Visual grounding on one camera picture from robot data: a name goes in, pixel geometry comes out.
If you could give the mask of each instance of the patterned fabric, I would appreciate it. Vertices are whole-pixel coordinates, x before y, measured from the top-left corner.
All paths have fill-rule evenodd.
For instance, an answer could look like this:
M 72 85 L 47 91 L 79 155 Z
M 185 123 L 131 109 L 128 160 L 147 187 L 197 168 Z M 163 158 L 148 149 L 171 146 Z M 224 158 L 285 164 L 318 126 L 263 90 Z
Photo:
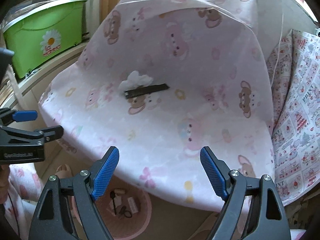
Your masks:
M 120 179 L 220 211 L 200 163 L 203 146 L 246 176 L 274 177 L 256 12 L 256 0 L 121 0 L 43 94 L 46 124 L 63 126 L 59 143 L 72 155 L 94 161 L 117 146 Z M 118 87 L 135 70 L 170 89 L 126 100 Z
M 292 30 L 272 52 L 268 72 L 274 104 L 275 182 L 284 205 L 320 178 L 320 39 Z
M 36 174 L 33 163 L 10 165 L 9 196 L 4 203 L 5 218 L 20 238 L 27 240 L 31 220 L 36 206 L 26 200 L 38 201 L 43 189 L 43 184 Z

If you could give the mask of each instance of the pink cloth with bear print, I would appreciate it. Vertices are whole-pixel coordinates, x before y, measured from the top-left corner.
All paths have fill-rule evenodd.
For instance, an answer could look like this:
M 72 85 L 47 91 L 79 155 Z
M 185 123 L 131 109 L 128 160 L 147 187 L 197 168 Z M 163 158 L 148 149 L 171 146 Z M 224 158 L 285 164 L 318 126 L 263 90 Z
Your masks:
M 33 163 L 10 165 L 9 195 L 4 203 L 5 218 L 22 240 L 28 240 L 31 220 L 36 209 L 36 205 L 28 200 L 37 202 L 42 189 L 42 181 Z
M 43 94 L 43 118 L 63 126 L 59 143 L 72 155 L 94 161 L 116 146 L 122 180 L 219 211 L 203 146 L 246 176 L 274 178 L 273 104 L 256 14 L 256 0 L 121 0 Z M 126 100 L 118 86 L 134 70 L 170 89 Z

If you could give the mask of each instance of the blue clamp pad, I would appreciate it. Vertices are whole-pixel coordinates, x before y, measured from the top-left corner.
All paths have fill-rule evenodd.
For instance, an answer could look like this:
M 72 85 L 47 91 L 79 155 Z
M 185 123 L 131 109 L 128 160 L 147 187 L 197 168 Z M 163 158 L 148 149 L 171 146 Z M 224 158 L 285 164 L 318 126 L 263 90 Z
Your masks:
M 200 161 L 207 173 L 214 192 L 217 196 L 221 197 L 223 201 L 226 201 L 229 196 L 226 190 L 226 182 L 204 147 L 200 151 Z
M 34 121 L 37 118 L 37 111 L 17 111 L 12 115 L 12 119 L 16 122 Z
M 93 182 L 93 191 L 91 193 L 91 197 L 94 201 L 96 201 L 105 193 L 118 162 L 119 150 L 114 148 Z

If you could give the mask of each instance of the green plastic box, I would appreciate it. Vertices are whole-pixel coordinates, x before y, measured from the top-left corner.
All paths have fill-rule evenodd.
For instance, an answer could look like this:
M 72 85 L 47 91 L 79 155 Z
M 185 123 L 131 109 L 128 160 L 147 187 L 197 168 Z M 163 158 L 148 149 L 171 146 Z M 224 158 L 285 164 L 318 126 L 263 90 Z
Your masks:
M 19 78 L 82 41 L 82 12 L 87 0 L 54 0 L 4 27 L 7 48 Z

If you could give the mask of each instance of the white daisy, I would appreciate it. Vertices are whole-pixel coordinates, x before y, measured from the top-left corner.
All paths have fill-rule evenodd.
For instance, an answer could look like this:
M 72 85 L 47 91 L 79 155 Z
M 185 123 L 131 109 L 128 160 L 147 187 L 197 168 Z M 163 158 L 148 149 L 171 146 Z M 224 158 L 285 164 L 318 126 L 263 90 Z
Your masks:
M 45 35 L 42 36 L 43 41 L 40 42 L 41 50 L 45 53 L 46 47 L 51 46 L 51 49 L 57 47 L 61 44 L 61 34 L 57 30 L 47 31 Z

